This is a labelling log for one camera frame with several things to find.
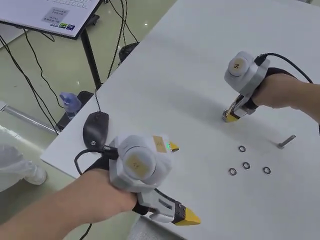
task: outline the yellow tip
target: yellow tip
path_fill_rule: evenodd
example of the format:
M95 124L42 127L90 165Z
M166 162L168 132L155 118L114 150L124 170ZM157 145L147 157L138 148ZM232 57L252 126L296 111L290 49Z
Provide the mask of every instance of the yellow tip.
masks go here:
M189 208L185 208L185 218L184 220L175 223L177 226L189 226L189 225L198 225L201 223L201 219L194 214Z
M237 120L239 120L239 118L236 118L236 117L232 116L231 114L227 114L226 117L225 117L225 121L227 123L232 123L232 122L235 122Z
M173 153L179 150L179 147L176 144L174 144L172 141L170 141L169 143Z

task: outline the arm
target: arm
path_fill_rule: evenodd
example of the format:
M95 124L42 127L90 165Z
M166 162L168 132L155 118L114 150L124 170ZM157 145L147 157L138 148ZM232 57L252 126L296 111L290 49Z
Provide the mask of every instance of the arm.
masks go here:
M319 84L302 82L285 74L274 74L263 81L252 99L258 106L301 110L320 124Z
M108 171L93 169L0 226L0 239L61 240L82 224L132 210L136 202L134 194L111 186Z

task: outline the human hand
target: human hand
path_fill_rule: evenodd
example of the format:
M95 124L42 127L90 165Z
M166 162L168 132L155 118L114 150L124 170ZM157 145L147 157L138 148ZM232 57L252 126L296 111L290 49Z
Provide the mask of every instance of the human hand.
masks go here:
M263 80L260 89L252 97L257 106L265 105L273 109L292 107L298 89L303 82L287 74L273 74Z
M97 223L122 212L130 211L137 197L113 187L109 172L92 169L59 192L61 198L72 200L73 214L84 223Z

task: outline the black table leg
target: black table leg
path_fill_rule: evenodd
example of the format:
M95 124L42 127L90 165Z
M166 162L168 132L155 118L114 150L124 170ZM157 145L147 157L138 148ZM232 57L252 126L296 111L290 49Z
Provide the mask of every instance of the black table leg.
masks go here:
M84 29L83 32L81 33L81 41L82 41L83 49L86 55L86 59L90 66L95 88L99 89L101 87L101 81L100 81L94 53L91 48L88 32L86 29Z

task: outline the computer mouse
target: computer mouse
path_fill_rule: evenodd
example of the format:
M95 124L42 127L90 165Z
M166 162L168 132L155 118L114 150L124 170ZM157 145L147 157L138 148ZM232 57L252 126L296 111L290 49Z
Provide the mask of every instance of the computer mouse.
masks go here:
M91 113L83 125L83 141L87 149L102 149L106 144L109 115L102 111Z

